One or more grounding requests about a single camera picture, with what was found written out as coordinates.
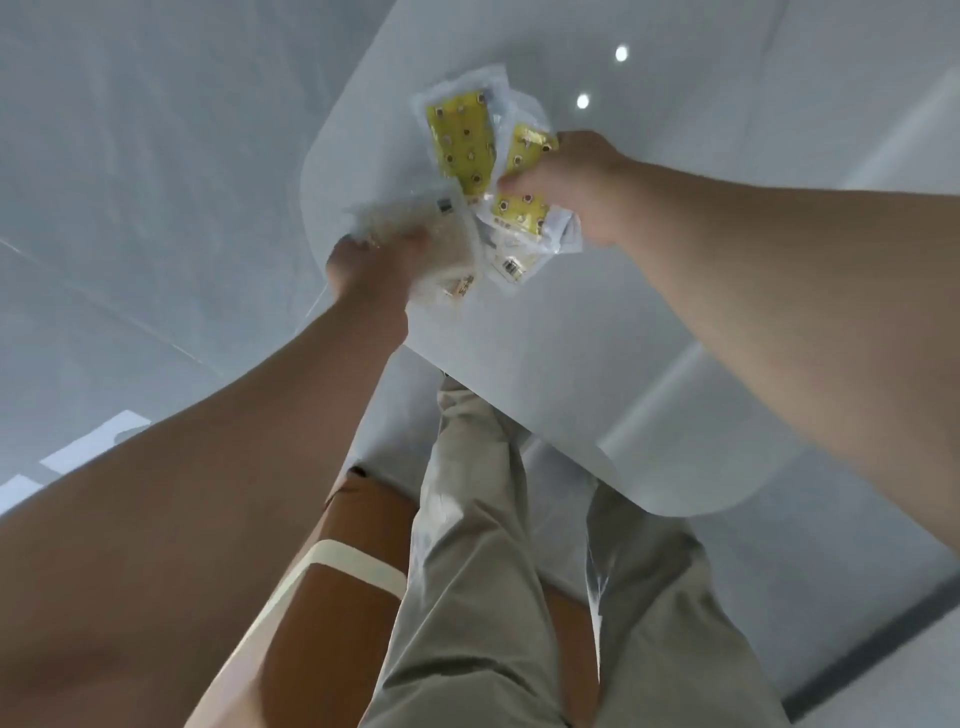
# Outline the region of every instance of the sealed package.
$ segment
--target sealed package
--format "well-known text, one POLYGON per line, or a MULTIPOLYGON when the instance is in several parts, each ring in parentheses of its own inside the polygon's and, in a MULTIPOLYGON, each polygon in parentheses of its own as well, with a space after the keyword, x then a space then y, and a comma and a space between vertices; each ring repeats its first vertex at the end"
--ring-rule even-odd
POLYGON ((531 248, 518 242, 512 235, 498 228, 481 223, 481 236, 485 242, 488 278, 500 290, 513 295, 519 286, 533 277, 552 253, 531 248))
POLYGON ((462 298, 486 265, 476 220, 454 181, 433 182, 406 197, 351 211, 355 235, 389 245, 400 234, 423 227, 430 235, 411 298, 433 303, 462 298))
POLYGON ((490 186, 494 129, 509 92, 506 68, 491 65, 431 86, 410 100, 437 169, 460 183, 471 204, 490 186))
POLYGON ((497 129, 498 157, 493 166, 491 185, 483 203, 474 206, 477 217, 539 250, 549 253, 579 250, 577 241, 570 236, 567 244, 563 244, 572 212, 550 206, 537 195, 503 195, 496 188, 501 177, 522 172, 559 146, 536 99, 511 91, 508 101, 497 129))

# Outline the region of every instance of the white tape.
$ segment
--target white tape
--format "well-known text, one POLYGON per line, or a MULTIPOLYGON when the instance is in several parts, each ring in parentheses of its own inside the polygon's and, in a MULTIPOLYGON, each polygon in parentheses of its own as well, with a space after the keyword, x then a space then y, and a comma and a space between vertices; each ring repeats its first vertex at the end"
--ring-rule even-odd
POLYGON ((310 547, 310 550, 274 590, 267 604, 247 630, 247 634, 243 636, 213 682, 210 683, 210 687, 184 728, 206 728, 214 725, 216 722, 214 716, 219 715, 226 706, 232 705, 240 691, 255 677, 283 614, 297 592, 296 587, 300 583, 300 578, 312 564, 323 564, 349 574, 355 579, 394 595, 397 599, 403 599, 407 590, 407 577, 402 571, 374 559, 353 546, 341 544, 339 541, 318 541, 310 547), (237 658, 241 652, 244 652, 245 646, 249 646, 250 649, 247 650, 248 654, 244 654, 243 661, 239 661, 237 658), (236 666, 231 671, 229 679, 221 680, 221 676, 234 663, 236 666))

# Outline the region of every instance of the leg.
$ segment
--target leg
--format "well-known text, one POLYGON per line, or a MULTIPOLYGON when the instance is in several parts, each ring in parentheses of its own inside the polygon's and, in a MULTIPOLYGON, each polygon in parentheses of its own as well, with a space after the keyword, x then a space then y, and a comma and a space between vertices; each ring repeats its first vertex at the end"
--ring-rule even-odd
POLYGON ((601 483, 588 514, 588 588, 599 619, 597 728, 787 726, 743 636, 710 590, 703 548, 679 519, 601 483))
POLYGON ((447 379, 410 574, 362 725, 564 725, 553 625, 505 418, 447 379))

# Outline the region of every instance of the barcode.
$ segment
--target barcode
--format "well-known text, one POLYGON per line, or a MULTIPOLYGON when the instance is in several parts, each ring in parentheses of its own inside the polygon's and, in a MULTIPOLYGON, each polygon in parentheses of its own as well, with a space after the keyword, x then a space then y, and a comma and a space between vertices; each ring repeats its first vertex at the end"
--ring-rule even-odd
POLYGON ((503 261, 503 270, 510 274, 512 278, 519 279, 520 277, 520 265, 510 257, 503 261))

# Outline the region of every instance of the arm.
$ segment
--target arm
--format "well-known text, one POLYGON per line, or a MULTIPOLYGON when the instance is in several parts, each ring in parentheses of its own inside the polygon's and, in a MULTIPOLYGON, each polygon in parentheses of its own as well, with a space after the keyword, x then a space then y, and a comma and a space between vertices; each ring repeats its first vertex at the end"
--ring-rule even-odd
POLYGON ((592 133, 510 185, 580 213, 755 394, 960 549, 960 198, 719 182, 592 133))
POLYGON ((341 241, 303 334, 0 522, 0 724, 183 724, 316 524, 423 244, 341 241))

